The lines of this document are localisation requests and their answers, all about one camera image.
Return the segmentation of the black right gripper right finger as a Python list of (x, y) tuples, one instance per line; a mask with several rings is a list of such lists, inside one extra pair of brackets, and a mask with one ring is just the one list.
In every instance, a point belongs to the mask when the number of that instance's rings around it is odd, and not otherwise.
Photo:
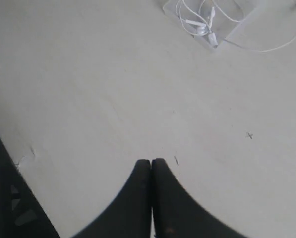
[(158, 238), (238, 238), (181, 186), (164, 159), (152, 161), (153, 218)]

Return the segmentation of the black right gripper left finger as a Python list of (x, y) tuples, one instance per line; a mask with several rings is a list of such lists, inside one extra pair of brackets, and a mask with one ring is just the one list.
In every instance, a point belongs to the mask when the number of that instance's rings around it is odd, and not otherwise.
[(76, 238), (149, 238), (151, 236), (151, 163), (140, 159), (110, 205)]

